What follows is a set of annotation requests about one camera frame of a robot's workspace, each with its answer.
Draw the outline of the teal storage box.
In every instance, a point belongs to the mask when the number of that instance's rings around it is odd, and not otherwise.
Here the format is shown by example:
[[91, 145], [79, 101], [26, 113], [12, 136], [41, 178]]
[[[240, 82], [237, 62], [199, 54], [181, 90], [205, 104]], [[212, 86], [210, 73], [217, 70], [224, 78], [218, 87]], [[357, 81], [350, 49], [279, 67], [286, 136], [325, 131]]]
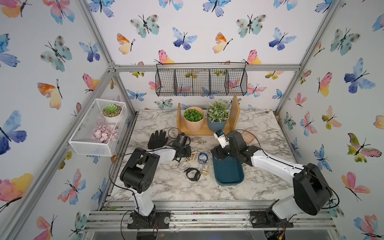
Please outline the teal storage box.
[[220, 186], [236, 186], [245, 179], [242, 164], [233, 157], [218, 160], [213, 156], [213, 168], [215, 180]]

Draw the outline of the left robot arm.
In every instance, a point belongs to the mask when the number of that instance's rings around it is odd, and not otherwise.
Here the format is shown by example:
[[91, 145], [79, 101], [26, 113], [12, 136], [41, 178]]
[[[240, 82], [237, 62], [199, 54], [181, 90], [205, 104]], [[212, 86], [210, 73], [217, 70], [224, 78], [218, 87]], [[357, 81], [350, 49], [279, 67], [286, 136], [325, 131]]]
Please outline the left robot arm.
[[148, 148], [136, 148], [124, 166], [120, 180], [131, 193], [136, 204], [136, 213], [148, 217], [155, 211], [149, 188], [154, 180], [158, 165], [180, 161], [191, 156], [191, 138], [184, 133], [168, 145], [166, 132], [160, 130], [151, 134]]

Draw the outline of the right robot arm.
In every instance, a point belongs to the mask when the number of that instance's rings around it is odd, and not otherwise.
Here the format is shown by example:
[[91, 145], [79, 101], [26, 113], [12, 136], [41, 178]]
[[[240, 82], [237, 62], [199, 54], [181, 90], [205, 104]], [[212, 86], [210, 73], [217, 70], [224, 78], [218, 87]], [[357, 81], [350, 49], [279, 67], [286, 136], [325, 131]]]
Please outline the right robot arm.
[[272, 223], [282, 222], [299, 213], [315, 216], [335, 194], [321, 170], [314, 164], [295, 164], [265, 152], [261, 146], [247, 145], [241, 133], [222, 130], [214, 133], [219, 145], [211, 152], [217, 160], [233, 158], [242, 164], [261, 168], [285, 180], [294, 188], [294, 193], [277, 200], [266, 210], [266, 219]]

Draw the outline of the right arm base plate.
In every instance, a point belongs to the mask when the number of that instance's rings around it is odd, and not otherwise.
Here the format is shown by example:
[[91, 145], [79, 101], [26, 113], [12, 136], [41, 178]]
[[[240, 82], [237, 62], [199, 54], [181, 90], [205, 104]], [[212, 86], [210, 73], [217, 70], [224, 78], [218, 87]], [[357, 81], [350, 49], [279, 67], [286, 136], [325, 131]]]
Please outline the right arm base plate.
[[287, 219], [278, 218], [271, 211], [251, 211], [250, 222], [253, 228], [293, 228], [294, 224]]

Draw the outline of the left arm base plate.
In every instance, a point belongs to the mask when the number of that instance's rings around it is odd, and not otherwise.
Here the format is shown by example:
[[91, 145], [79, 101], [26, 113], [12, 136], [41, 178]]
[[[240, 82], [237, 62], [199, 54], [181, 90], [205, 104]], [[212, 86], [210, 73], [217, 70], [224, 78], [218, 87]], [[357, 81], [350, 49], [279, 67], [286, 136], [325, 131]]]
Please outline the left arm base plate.
[[171, 213], [152, 211], [149, 216], [133, 212], [128, 219], [127, 229], [168, 229]]

